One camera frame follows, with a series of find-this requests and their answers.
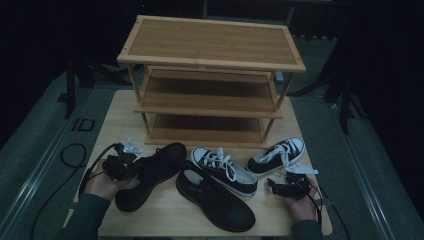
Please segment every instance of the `shoe rack shelf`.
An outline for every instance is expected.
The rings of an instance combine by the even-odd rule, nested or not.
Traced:
[[[118,61],[128,64],[146,144],[266,148],[306,70],[284,26],[151,16],[137,18]],[[133,64],[145,65],[141,86]],[[289,73],[280,96],[278,70]]]

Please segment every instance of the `sleeve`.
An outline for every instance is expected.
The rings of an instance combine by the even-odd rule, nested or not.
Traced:
[[[110,203],[99,196],[83,193],[66,227],[53,239],[97,240],[98,229]]]
[[[321,228],[317,221],[302,220],[292,225],[293,240],[322,240]]]

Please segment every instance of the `black sneaker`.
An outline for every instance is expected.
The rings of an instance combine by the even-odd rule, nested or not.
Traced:
[[[124,212],[139,209],[156,185],[180,171],[181,163],[186,160],[186,157],[186,147],[181,143],[172,143],[157,149],[153,156],[141,158],[137,179],[133,179],[137,184],[130,189],[121,189],[116,194],[116,206]]]
[[[255,194],[258,179],[241,167],[230,155],[224,157],[222,148],[214,153],[205,147],[195,147],[191,151],[191,161],[215,180],[236,193],[250,197]]]
[[[255,214],[243,200],[190,161],[184,161],[176,186],[209,221],[225,231],[245,232],[255,225]]]
[[[262,176],[283,167],[283,161],[296,163],[305,151],[302,139],[291,137],[259,152],[247,162],[247,170],[256,176]]]

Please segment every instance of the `person's hand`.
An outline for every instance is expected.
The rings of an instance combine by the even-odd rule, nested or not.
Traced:
[[[84,193],[90,193],[112,201],[116,193],[123,188],[128,181],[113,181],[104,173],[102,159],[97,164],[96,170],[90,174],[90,180],[85,185]]]
[[[309,195],[314,198],[316,189],[318,188],[317,184],[314,180],[308,178],[309,182],[313,186]],[[289,206],[290,211],[293,214],[294,219],[296,221],[300,220],[317,220],[316,219],[316,208],[314,203],[307,196],[296,201],[295,198],[283,197],[284,202]]]

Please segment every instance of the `dark background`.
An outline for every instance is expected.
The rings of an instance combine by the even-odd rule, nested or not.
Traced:
[[[116,57],[137,14],[202,18],[199,0],[24,1],[0,3],[2,146],[49,83],[72,59],[80,83],[96,83],[87,59],[117,66]],[[307,39],[338,39],[329,62],[349,69],[354,92],[415,207],[423,218],[424,79],[422,1],[224,1],[208,13],[284,21]]]

